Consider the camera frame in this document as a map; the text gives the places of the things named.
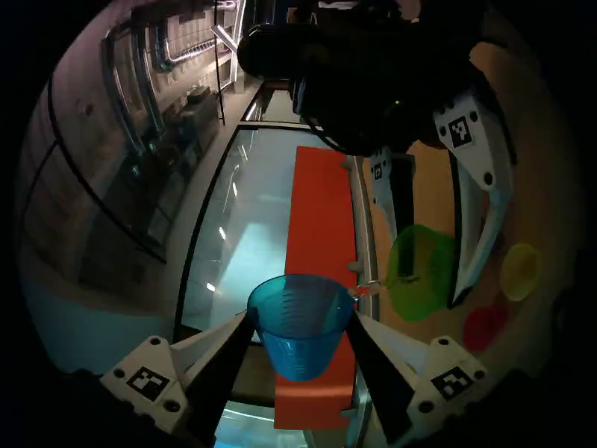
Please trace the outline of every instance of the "blue plastic cup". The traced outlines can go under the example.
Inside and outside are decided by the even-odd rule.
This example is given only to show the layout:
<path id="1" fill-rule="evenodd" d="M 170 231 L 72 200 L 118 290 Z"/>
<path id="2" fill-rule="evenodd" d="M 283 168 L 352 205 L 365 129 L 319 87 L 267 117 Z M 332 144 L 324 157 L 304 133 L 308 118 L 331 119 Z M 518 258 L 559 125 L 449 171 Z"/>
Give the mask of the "blue plastic cup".
<path id="1" fill-rule="evenodd" d="M 247 303 L 275 371 L 292 381 L 324 373 L 353 309 L 354 300 L 341 284 L 308 274 L 265 281 Z"/>

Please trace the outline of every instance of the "yellow cup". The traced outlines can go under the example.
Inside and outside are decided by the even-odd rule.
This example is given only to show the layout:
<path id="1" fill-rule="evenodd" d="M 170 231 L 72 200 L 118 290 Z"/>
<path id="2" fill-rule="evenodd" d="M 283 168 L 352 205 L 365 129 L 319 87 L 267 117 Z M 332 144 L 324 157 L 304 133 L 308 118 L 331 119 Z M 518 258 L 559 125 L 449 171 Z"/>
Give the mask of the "yellow cup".
<path id="1" fill-rule="evenodd" d="M 513 302 L 523 300 L 535 289 L 542 267 L 541 254 L 533 246 L 527 243 L 512 246 L 501 265 L 502 293 Z"/>

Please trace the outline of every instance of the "orange board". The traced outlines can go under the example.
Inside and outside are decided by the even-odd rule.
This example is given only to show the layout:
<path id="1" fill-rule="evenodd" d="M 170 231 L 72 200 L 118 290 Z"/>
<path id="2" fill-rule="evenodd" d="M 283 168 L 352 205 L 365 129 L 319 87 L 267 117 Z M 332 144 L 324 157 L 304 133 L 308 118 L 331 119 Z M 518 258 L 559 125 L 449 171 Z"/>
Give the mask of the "orange board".
<path id="1" fill-rule="evenodd" d="M 286 274 L 317 274 L 355 287 L 354 221 L 345 155 L 299 146 L 296 151 Z M 274 427 L 332 429 L 348 425 L 356 363 L 346 333 L 328 369 L 308 382 L 277 376 Z"/>

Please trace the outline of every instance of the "pipe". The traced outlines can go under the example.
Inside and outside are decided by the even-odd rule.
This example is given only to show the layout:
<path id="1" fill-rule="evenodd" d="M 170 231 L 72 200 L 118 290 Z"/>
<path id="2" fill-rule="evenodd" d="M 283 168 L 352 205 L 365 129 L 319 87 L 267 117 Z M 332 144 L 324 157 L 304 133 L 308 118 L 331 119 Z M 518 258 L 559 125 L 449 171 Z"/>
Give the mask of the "pipe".
<path id="1" fill-rule="evenodd" d="M 188 49 L 183 50 L 176 56 L 171 56 L 168 44 L 166 21 L 159 23 L 155 29 L 155 62 L 156 67 L 163 72 L 171 72 L 176 66 L 187 62 L 194 57 L 202 55 L 215 46 L 213 39 L 207 39 Z"/>
<path id="2" fill-rule="evenodd" d="M 166 131 L 166 125 L 163 122 L 160 106 L 155 98 L 155 90 L 151 82 L 151 73 L 147 61 L 147 45 L 145 36 L 145 27 L 137 26 L 131 31 L 131 49 L 133 53 L 133 66 L 135 77 L 141 91 L 141 98 L 147 111 L 147 117 L 153 123 L 158 135 Z"/>
<path id="3" fill-rule="evenodd" d="M 128 109 L 124 96 L 122 94 L 122 86 L 116 69 L 114 60 L 114 43 L 120 37 L 121 33 L 130 26 L 130 21 L 125 21 L 114 28 L 110 29 L 106 37 L 101 41 L 101 72 L 104 78 L 104 86 L 106 87 L 107 96 L 112 104 L 112 109 L 116 114 L 116 119 L 131 142 L 133 150 L 137 155 L 141 156 L 146 152 L 145 145 L 141 137 L 137 133 L 137 129 L 131 118 L 131 112 Z"/>
<path id="4" fill-rule="evenodd" d="M 237 53 L 237 43 L 233 41 L 232 36 L 228 34 L 221 25 L 214 25 L 211 27 L 211 32 L 214 33 L 234 54 Z"/>

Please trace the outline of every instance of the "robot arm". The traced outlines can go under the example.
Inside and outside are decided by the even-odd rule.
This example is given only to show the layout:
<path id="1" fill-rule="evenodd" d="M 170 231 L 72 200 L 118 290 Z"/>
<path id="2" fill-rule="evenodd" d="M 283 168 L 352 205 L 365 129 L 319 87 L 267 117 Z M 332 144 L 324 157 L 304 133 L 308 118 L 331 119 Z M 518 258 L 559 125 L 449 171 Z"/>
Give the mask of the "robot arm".
<path id="1" fill-rule="evenodd" d="M 512 163 L 507 129 L 473 89 L 434 111 L 433 118 L 454 168 L 457 269 L 447 304 L 452 308 L 478 280 L 496 241 L 513 193 Z M 384 210 L 392 240 L 412 224 L 410 172 L 414 173 L 414 161 L 405 160 L 409 157 L 384 148 L 370 158 L 373 196 Z M 486 217 L 484 192 L 489 198 Z M 398 200 L 398 195 L 409 197 Z"/>
<path id="2" fill-rule="evenodd" d="M 162 432 L 212 447 L 253 331 L 244 311 L 173 345 L 149 337 L 100 381 Z M 346 332 L 389 444 L 427 437 L 487 391 L 487 370 L 450 337 L 427 345 L 356 311 Z"/>

